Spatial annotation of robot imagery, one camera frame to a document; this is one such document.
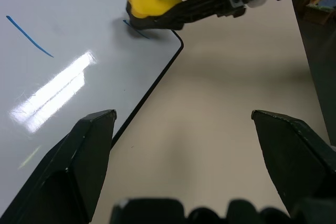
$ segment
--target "yellow eraser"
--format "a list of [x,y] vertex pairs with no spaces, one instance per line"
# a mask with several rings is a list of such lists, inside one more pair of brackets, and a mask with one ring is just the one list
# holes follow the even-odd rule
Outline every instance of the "yellow eraser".
[[128,0],[131,13],[136,18],[161,16],[182,0]]

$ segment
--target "blue ink mark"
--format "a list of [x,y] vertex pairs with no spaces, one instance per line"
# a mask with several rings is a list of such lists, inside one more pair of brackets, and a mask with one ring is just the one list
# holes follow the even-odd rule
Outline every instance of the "blue ink mark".
[[136,31],[138,34],[140,34],[142,37],[145,37],[146,39],[151,39],[149,37],[147,37],[146,35],[144,35],[143,33],[139,32],[138,30],[136,30],[133,26],[131,26],[126,19],[123,20],[123,22],[128,25],[129,27],[131,27],[134,31]]
[[31,43],[34,44],[35,47],[37,47],[38,49],[40,49],[42,52],[44,52],[46,55],[53,57],[50,53],[48,53],[46,50],[44,50],[42,47],[40,47],[38,44],[36,44],[35,41],[33,41],[32,38],[30,38],[30,36],[28,34],[25,33],[25,31],[22,30],[21,27],[19,27],[19,25],[17,23],[15,23],[15,21],[10,17],[10,16],[6,16],[6,18],[8,18],[8,20],[21,32],[23,33],[24,36],[27,37],[27,39],[29,39],[29,41]]

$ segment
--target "white surface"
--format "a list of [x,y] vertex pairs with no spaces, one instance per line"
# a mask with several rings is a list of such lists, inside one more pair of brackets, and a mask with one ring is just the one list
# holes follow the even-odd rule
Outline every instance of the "white surface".
[[[126,0],[0,0],[0,215],[43,156],[85,115],[116,109],[116,133],[180,47],[139,36]],[[42,48],[36,48],[9,15]]]

